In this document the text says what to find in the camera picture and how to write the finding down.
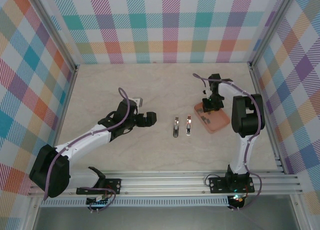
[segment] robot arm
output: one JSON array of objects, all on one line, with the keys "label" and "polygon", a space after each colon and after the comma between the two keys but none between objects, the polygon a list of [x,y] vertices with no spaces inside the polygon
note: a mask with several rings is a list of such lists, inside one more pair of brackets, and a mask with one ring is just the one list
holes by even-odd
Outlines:
[{"label": "robot arm", "polygon": [[30,179],[42,190],[45,190],[49,167],[58,155],[50,173],[47,192],[49,197],[54,198],[66,189],[71,188],[106,188],[108,184],[106,177],[96,168],[89,167],[86,170],[72,170],[72,166],[84,155],[123,135],[125,130],[130,131],[134,126],[150,127],[154,125],[157,121],[156,114],[147,112],[146,117],[144,117],[144,114],[139,114],[138,111],[141,106],[141,98],[129,99],[128,116],[123,121],[128,111],[128,104],[124,99],[120,102],[117,111],[111,112],[98,121],[98,124],[83,135],[55,147],[50,145],[43,146],[30,172]]},{"label": "robot arm", "polygon": [[[219,74],[212,74],[207,81],[208,84],[204,91],[206,98],[202,100],[204,112],[220,110],[224,107],[223,100],[225,98],[228,99],[232,102],[232,128],[238,133],[236,154],[228,166],[225,177],[221,178],[219,181],[214,180],[215,187],[211,189],[211,192],[215,192],[216,190],[218,190],[217,193],[219,190],[223,190],[224,192],[243,191],[247,186],[252,187],[249,188],[249,192],[254,192],[253,184],[251,184],[252,179],[249,177],[250,174],[247,172],[244,160],[246,159],[246,165],[248,165],[254,143],[257,139],[257,136],[253,137],[259,126],[257,110],[252,103],[251,98],[244,94],[244,91],[235,88],[234,85],[232,85],[233,81],[231,79],[221,79]],[[251,97],[254,99],[259,109],[261,130],[265,126],[263,100],[259,94],[252,94]]]}]

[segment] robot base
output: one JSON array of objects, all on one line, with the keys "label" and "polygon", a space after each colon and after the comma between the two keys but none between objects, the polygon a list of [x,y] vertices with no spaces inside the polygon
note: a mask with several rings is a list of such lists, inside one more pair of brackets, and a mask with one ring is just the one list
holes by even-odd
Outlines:
[{"label": "robot base", "polygon": [[[89,167],[92,171],[94,171],[99,179],[97,183],[93,186],[93,188],[98,189],[112,189],[115,191],[116,194],[120,194],[121,189],[121,179],[106,179],[106,176],[96,169],[95,167]],[[104,195],[106,192],[103,190],[88,190],[83,188],[77,188],[76,194],[77,195]]]},{"label": "robot base", "polygon": [[249,173],[234,174],[228,166],[225,177],[209,178],[210,192],[212,194],[225,193],[254,193],[255,187]]}]

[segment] colorful plaid backdrop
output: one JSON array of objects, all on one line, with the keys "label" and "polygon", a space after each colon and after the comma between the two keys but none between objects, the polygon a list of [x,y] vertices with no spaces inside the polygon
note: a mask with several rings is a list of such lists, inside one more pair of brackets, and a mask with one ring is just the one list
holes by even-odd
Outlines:
[{"label": "colorful plaid backdrop", "polygon": [[320,0],[294,0],[257,66],[282,154],[319,227]]},{"label": "colorful plaid backdrop", "polygon": [[[43,0],[79,62],[247,62],[270,0]],[[58,8],[53,14],[50,6]],[[65,29],[58,24],[57,15]]]},{"label": "colorful plaid backdrop", "polygon": [[28,0],[0,0],[0,229],[18,228],[41,146],[52,144],[72,72]]},{"label": "colorful plaid backdrop", "polygon": [[261,41],[264,39],[267,31],[269,30],[270,24],[274,21],[274,19],[276,17],[276,13],[277,13],[278,9],[280,8],[282,2],[283,2],[283,0],[277,0],[275,5],[274,5],[274,7],[272,8],[272,11],[271,11],[271,13],[270,13],[270,15],[268,17],[268,20],[266,21],[266,23],[265,23],[265,25],[264,25],[264,27],[262,29],[262,32],[261,32],[261,34],[259,36],[259,39],[255,43],[255,47],[253,48],[253,51],[252,51],[252,53],[250,55],[250,58],[249,58],[248,62],[252,62],[255,54],[257,53],[257,50],[258,50],[260,44],[261,44]]},{"label": "colorful plaid backdrop", "polygon": [[51,19],[52,19],[52,22],[54,23],[55,25],[55,28],[57,30],[57,32],[59,33],[61,39],[63,40],[63,42],[65,43],[65,46],[67,47],[71,57],[73,58],[73,61],[76,62],[76,63],[80,63],[77,58],[76,58],[76,55],[74,53],[74,50],[72,49],[72,47],[70,46],[70,43],[67,39],[67,37],[65,36],[64,32],[62,31],[62,28],[61,26],[59,25],[58,21],[57,21],[57,18],[55,17],[55,15],[53,14],[53,12],[51,11],[49,5],[48,5],[48,2],[47,0],[41,0],[43,5],[44,5],[44,8],[46,10],[46,12],[48,13],[49,16],[51,16]]}]

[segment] light wooden surface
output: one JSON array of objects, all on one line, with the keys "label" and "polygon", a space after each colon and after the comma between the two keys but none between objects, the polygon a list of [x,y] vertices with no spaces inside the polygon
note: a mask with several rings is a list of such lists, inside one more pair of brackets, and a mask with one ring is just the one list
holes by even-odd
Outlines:
[{"label": "light wooden surface", "polygon": [[[89,130],[98,120],[117,109],[122,98],[118,87],[131,97],[142,97],[141,113],[154,111],[157,123],[134,129],[83,157],[75,167],[100,170],[224,170],[235,153],[236,133],[229,124],[209,134],[194,114],[204,95],[203,83],[192,73],[208,78],[220,73],[239,87],[254,92],[247,64],[121,64],[82,65],[75,82],[59,143]],[[231,116],[232,103],[224,111]],[[192,116],[191,136],[185,134],[187,115]],[[173,137],[179,116],[179,137]],[[256,141],[251,162],[254,170],[276,169],[274,154],[264,129]]]}]

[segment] metal clip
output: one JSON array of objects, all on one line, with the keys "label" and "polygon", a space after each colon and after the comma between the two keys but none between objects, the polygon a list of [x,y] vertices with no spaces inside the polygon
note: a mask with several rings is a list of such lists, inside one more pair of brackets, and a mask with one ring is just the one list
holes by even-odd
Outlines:
[{"label": "metal clip", "polygon": [[190,136],[191,135],[191,115],[188,115],[185,126],[186,126],[186,135]]},{"label": "metal clip", "polygon": [[142,107],[142,103],[143,103],[143,99],[140,97],[133,97],[133,98],[129,98],[129,100],[132,100],[136,103],[137,106],[137,114],[139,114],[139,108]]},{"label": "metal clip", "polygon": [[177,138],[179,135],[179,117],[176,117],[173,125],[173,136]]}]

